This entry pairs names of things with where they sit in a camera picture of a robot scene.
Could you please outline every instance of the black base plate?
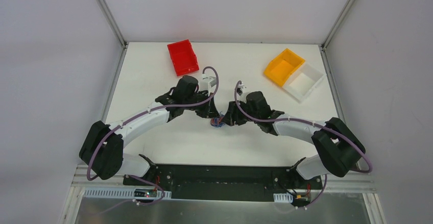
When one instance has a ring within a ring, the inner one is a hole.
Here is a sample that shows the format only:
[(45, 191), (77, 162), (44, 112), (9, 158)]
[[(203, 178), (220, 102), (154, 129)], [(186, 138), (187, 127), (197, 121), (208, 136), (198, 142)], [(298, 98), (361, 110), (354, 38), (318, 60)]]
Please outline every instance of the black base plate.
[[(222, 200), (273, 202), (274, 193), (286, 189), (322, 189), (320, 177), (298, 182), (287, 172), (290, 167), (213, 166), (157, 164), (143, 179), (155, 183), (159, 176), (161, 186), (172, 192), (172, 198), (184, 200)], [(146, 186), (133, 178), (124, 177), (124, 185)]]

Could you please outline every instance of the white table surface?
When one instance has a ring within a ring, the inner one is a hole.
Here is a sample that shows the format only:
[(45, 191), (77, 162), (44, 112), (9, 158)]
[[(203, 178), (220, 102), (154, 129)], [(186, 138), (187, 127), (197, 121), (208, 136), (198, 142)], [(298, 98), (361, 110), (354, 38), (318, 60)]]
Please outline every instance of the white table surface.
[[(129, 43), (111, 102), (107, 122), (116, 121), (148, 106), (156, 97), (176, 86), (168, 43)], [(223, 113), (233, 101), (236, 82), (249, 91), (262, 91), (271, 109), (312, 120), (337, 117), (327, 79), (298, 103), (264, 75), (267, 64), (289, 48), (307, 63), (325, 73), (317, 45), (192, 43), (200, 71), (213, 66), (220, 76), (215, 105)], [(151, 129), (131, 142), (125, 153), (144, 154), (155, 163), (251, 166), (290, 166), (302, 157), (315, 155), (313, 145), (287, 136), (266, 134), (249, 122), (243, 126), (214, 128), (209, 119), (185, 111), (169, 123)]]

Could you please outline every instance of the cable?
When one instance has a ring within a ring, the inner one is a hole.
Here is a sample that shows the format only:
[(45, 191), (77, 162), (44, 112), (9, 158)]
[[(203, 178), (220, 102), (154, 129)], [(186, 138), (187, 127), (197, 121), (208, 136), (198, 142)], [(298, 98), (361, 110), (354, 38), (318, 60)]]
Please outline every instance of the cable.
[[(199, 105), (202, 105), (202, 104), (205, 104), (205, 103), (207, 103), (207, 102), (209, 102), (214, 96), (215, 96), (215, 94), (217, 93), (217, 91), (218, 91), (218, 87), (219, 87), (219, 85), (220, 85), (220, 79), (219, 79), (219, 77), (218, 77), (218, 73), (216, 72), (216, 70), (215, 70), (215, 68), (213, 68), (213, 67), (211, 67), (211, 66), (207, 66), (207, 67), (205, 67), (204, 69), (203, 69), (203, 73), (207, 70), (207, 69), (211, 69), (214, 73), (215, 73), (215, 79), (216, 79), (216, 87), (215, 87), (215, 91), (206, 99), (206, 100), (204, 100), (204, 101), (201, 101), (201, 102), (199, 102), (199, 103), (194, 103), (194, 104), (171, 104), (171, 105), (163, 105), (163, 106), (159, 106), (159, 107), (155, 107), (155, 108), (152, 108), (152, 109), (150, 109), (150, 112), (153, 112), (153, 111), (155, 111), (155, 110), (159, 110), (159, 109), (163, 109), (163, 108), (188, 108), (188, 107), (195, 107), (195, 106), (199, 106)], [(124, 121), (124, 123), (123, 123), (123, 125), (125, 126), (125, 125), (127, 125), (128, 123), (130, 123), (131, 121), (133, 121), (133, 120), (135, 120), (135, 119), (137, 119), (137, 118), (140, 118), (141, 116), (143, 116), (143, 115), (146, 115), (146, 114), (148, 114), (149, 113), (149, 111), (143, 111), (143, 112), (141, 112), (141, 113), (139, 113), (139, 114), (136, 114), (136, 115), (134, 115), (134, 116), (132, 116), (131, 118), (129, 118), (129, 119), (127, 119), (126, 121)], [(113, 134), (114, 132), (116, 132), (118, 129), (120, 129), (121, 128), (121, 126), (120, 125), (117, 125), (116, 127), (114, 127), (111, 131), (109, 131), (103, 138), (102, 138), (102, 140), (98, 143), (98, 145), (96, 146), (96, 148), (95, 148), (95, 150), (94, 150), (94, 152), (93, 152), (93, 155), (92, 155), (92, 157), (90, 158), (90, 161), (89, 161), (89, 164), (88, 164), (88, 167), (87, 167), (87, 174), (86, 174), (86, 176), (87, 176), (87, 179), (89, 180), (89, 181), (93, 181), (94, 179), (96, 179), (97, 177), (98, 177), (98, 175), (95, 175), (94, 177), (91, 177), (90, 176), (90, 171), (91, 171), (91, 169), (92, 169), (92, 166), (93, 166), (93, 163), (94, 163), (94, 160), (95, 160), (95, 158), (96, 158), (96, 155), (98, 154), (98, 152), (99, 152), (99, 150), (101, 149), (101, 147), (102, 147), (102, 145), (103, 145), (103, 143), (107, 140), (107, 138), (109, 137), (109, 136), (111, 136), (111, 134)]]
[(309, 203), (308, 205), (306, 205), (305, 207), (312, 205), (314, 202), (316, 202), (319, 199), (319, 197), (325, 191), (326, 183), (328, 183), (328, 175), (325, 175), (325, 181), (323, 182), (323, 187), (322, 187), (322, 190), (319, 192), (319, 195), (317, 195), (317, 197), (313, 201), (311, 201), (311, 203)]
[(249, 115), (249, 114), (247, 114), (241, 107), (240, 107), (240, 105), (239, 105), (239, 101), (237, 100), (237, 92), (236, 92), (236, 90), (237, 90), (237, 88), (238, 88), (238, 86), (240, 85), (242, 83), (242, 81), (238, 81), (237, 82), (237, 84), (236, 84), (236, 87), (235, 87), (235, 89), (234, 89), (234, 101), (235, 101), (235, 103), (236, 103), (236, 106), (237, 106), (237, 108), (239, 108), (239, 110), (247, 117), (247, 118), (249, 118), (250, 120), (253, 120), (253, 121), (257, 121), (257, 122), (278, 122), (278, 121), (296, 121), (296, 122), (301, 122), (301, 123), (305, 123), (305, 124), (307, 124), (307, 125), (311, 125), (311, 126), (314, 126), (314, 127), (318, 127), (318, 128), (320, 128), (320, 129), (324, 129), (324, 130), (326, 130), (326, 131), (328, 131), (328, 132), (331, 132), (331, 133), (333, 133), (334, 135), (336, 135), (336, 136), (338, 136), (338, 137), (340, 137), (340, 138), (342, 138), (343, 140), (345, 140), (349, 145), (351, 145), (355, 150), (356, 150), (356, 152), (359, 154), (359, 155), (361, 155), (361, 157), (365, 160), (365, 162), (367, 163), (367, 165), (368, 165), (368, 170), (359, 170), (359, 169), (351, 169), (352, 171), (356, 171), (356, 172), (360, 172), (360, 173), (370, 173), (372, 170), (373, 170), (373, 165), (372, 165), (372, 163), (371, 163), (371, 161), (370, 161), (370, 159), (363, 153), (363, 151), (361, 151), (361, 149), (359, 149), (359, 147), (357, 147), (356, 145), (355, 145), (355, 143), (353, 143), (349, 138), (347, 138), (345, 135), (343, 135), (343, 134), (341, 134), (341, 133), (339, 133), (339, 132), (337, 132), (337, 131), (335, 131), (335, 130), (333, 130), (333, 129), (330, 129), (330, 128), (327, 128), (327, 127), (324, 127), (323, 125), (319, 125), (319, 124), (317, 124), (317, 123), (314, 123), (314, 122), (312, 122), (312, 121), (309, 121), (309, 120), (305, 120), (305, 119), (301, 119), (301, 118), (276, 118), (276, 119), (258, 119), (258, 118), (254, 118), (254, 117), (252, 117), (251, 115)]
[(164, 189), (162, 189), (160, 186), (156, 185), (155, 183), (152, 183), (152, 182), (149, 182), (149, 181), (143, 180), (143, 179), (141, 179), (140, 177), (137, 177), (137, 176), (129, 175), (129, 177), (134, 178), (134, 179), (136, 179), (137, 181), (141, 181), (141, 182), (143, 182), (143, 183), (146, 183), (146, 184), (149, 184), (149, 185), (151, 185), (151, 186), (154, 186), (154, 187), (158, 188), (158, 189), (161, 191), (161, 193), (162, 193), (161, 197), (158, 198), (157, 200), (153, 200), (152, 202), (149, 202), (149, 203), (137, 202), (138, 205), (141, 205), (141, 206), (154, 205), (154, 204), (160, 202), (160, 201), (165, 197), (165, 191), (164, 191)]
[[(149, 184), (149, 185), (151, 185), (151, 186), (154, 186), (155, 189), (159, 189), (159, 190), (161, 191), (161, 197), (158, 198), (158, 199), (156, 199), (156, 200), (153, 200), (152, 202), (149, 202), (149, 203), (142, 203), (142, 202), (137, 201), (136, 199), (133, 199), (133, 200), (132, 200), (133, 202), (135, 202), (135, 201), (137, 202), (136, 205), (139, 205), (139, 206), (149, 206), (149, 205), (154, 205), (154, 204), (157, 204), (158, 202), (160, 202), (160, 201), (165, 197), (165, 191), (164, 191), (164, 189), (162, 189), (162, 188), (161, 188), (160, 186), (158, 186), (157, 184), (152, 183), (152, 182), (149, 182), (149, 181), (146, 181), (146, 180), (143, 180), (143, 179), (141, 179), (141, 178), (139, 178), (139, 177), (136, 177), (136, 176), (132, 176), (132, 175), (128, 175), (128, 176), (131, 177), (131, 178), (134, 178), (134, 179), (136, 179), (136, 180), (138, 180), (138, 181), (141, 181), (141, 182), (144, 182), (144, 183)], [(103, 214), (103, 213), (105, 213), (105, 212), (108, 212), (108, 211), (110, 211), (110, 210), (112, 210), (112, 209), (114, 209), (114, 208), (117, 208), (117, 207), (119, 207), (120, 205), (122, 205), (122, 204), (124, 204), (124, 203), (127, 203), (127, 202), (130, 202), (130, 201), (131, 201), (130, 199), (128, 199), (128, 200), (124, 200), (124, 201), (122, 201), (122, 202), (120, 202), (120, 203), (117, 203), (117, 204), (111, 206), (110, 208), (108, 208), (108, 209), (106, 209), (106, 210), (103, 210), (103, 211), (101, 211), (101, 212), (98, 212), (98, 213), (86, 213), (86, 214), (88, 214), (88, 215), (100, 215), (100, 214)]]
[[(300, 195), (294, 189), (286, 189), (280, 181), (278, 182), (278, 184), (282, 189), (284, 189), (288, 194), (292, 195), (293, 197), (297, 197), (298, 195)], [(307, 197), (310, 193), (311, 193), (311, 185), (310, 183), (308, 183), (307, 192), (304, 195), (301, 195), (301, 197)]]
[(215, 127), (215, 128), (223, 127), (225, 125), (225, 123), (221, 122), (223, 120), (223, 118), (224, 118), (224, 114), (220, 113), (220, 116), (218, 118), (211, 118), (210, 119), (210, 125), (212, 127)]

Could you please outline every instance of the metal frame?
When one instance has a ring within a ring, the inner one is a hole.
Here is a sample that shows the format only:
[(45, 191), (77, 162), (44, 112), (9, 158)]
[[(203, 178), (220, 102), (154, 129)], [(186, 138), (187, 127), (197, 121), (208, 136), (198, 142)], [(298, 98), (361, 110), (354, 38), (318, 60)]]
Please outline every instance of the metal frame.
[[(118, 77), (120, 75), (120, 71), (122, 69), (123, 61), (126, 55), (126, 51), (128, 48), (128, 44), (124, 39), (120, 29), (118, 28), (113, 15), (111, 14), (110, 9), (107, 6), (105, 0), (96, 0), (98, 5), (101, 7), (103, 14), (105, 15), (108, 23), (110, 24), (114, 34), (119, 40), (120, 44), (123, 47), (121, 57), (119, 59), (119, 63), (116, 68), (116, 72), (113, 77), (113, 82), (110, 86), (109, 95), (104, 104), (102, 120), (104, 121), (107, 117), (108, 110), (113, 98), (114, 90), (117, 84)], [(331, 87), (331, 93), (334, 99), (335, 108), (337, 110), (338, 116), (341, 120), (344, 120), (343, 110), (341, 107), (339, 93), (337, 86), (335, 84), (335, 79), (333, 77), (332, 68), (328, 62), (326, 57), (326, 48), (329, 46), (333, 37), (335, 36), (337, 30), (343, 23), (346, 18), (348, 12), (350, 12), (351, 7), (353, 6), (355, 0), (348, 0), (338, 16), (335, 24), (333, 25), (331, 31), (326, 37), (324, 43), (320, 47), (320, 52), (323, 59), (323, 64), (325, 66), (325, 70), (327, 73), (329, 85)], [(75, 223), (78, 209), (80, 207), (81, 199), (86, 189), (88, 188), (96, 188), (96, 187), (115, 187), (115, 188), (131, 188), (131, 186), (123, 185), (123, 175), (115, 175), (107, 180), (96, 179), (92, 182), (87, 181), (86, 178), (87, 165), (80, 164), (77, 166), (76, 172), (74, 174), (74, 178), (71, 184), (71, 188), (69, 191), (69, 195), (66, 199), (66, 203), (62, 212), (62, 218), (60, 223)], [(378, 199), (376, 188), (374, 186), (373, 179), (370, 174), (361, 174), (356, 172), (348, 173), (344, 178), (337, 178), (334, 176), (328, 176), (328, 184), (326, 186), (326, 192), (331, 193), (362, 193), (365, 206), (370, 218), (370, 222), (373, 224), (386, 223), (384, 218), (383, 210)]]
[(343, 23), (344, 19), (346, 18), (347, 14), (350, 12), (350, 9), (352, 9), (353, 3), (355, 3), (356, 0), (347, 0), (346, 4), (344, 5), (340, 15), (338, 16), (337, 20), (334, 23), (334, 26), (332, 26), (331, 31), (329, 32), (328, 36), (326, 36), (325, 41), (322, 44), (323, 49), (326, 51), (326, 48), (329, 46), (329, 43), (335, 36), (337, 30), (340, 28), (341, 24)]
[(107, 2), (105, 0), (96, 0), (99, 7), (101, 8), (102, 13), (104, 14), (105, 18), (107, 19), (108, 24), (110, 24), (111, 29), (113, 30), (114, 34), (116, 35), (116, 38), (120, 42), (123, 48), (126, 46), (126, 40), (123, 37), (119, 26), (117, 25), (116, 21), (114, 20), (113, 14), (111, 14), (110, 8), (108, 8)]
[(122, 53), (119, 59), (119, 62), (117, 64), (116, 71), (114, 73), (113, 82), (111, 83), (110, 90), (108, 92), (108, 97), (106, 102), (104, 103), (104, 108), (102, 111), (102, 118), (101, 121), (105, 122), (107, 119), (108, 111), (110, 109), (111, 101), (113, 100), (114, 96), (114, 90), (116, 89), (117, 81), (119, 80), (119, 75), (122, 70), (123, 61), (125, 60), (126, 51), (128, 50), (128, 44), (125, 45), (125, 47), (122, 49)]

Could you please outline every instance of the white wall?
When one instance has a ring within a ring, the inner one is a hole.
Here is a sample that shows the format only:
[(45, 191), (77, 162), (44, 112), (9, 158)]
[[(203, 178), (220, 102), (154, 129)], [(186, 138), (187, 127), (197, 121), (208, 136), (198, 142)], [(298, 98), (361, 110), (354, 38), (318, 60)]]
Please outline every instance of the white wall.
[(128, 41), (322, 43), (347, 0), (106, 0)]
[(327, 51), (388, 223), (430, 223), (433, 0), (358, 0)]
[(0, 222), (56, 223), (121, 48), (95, 0), (0, 2)]

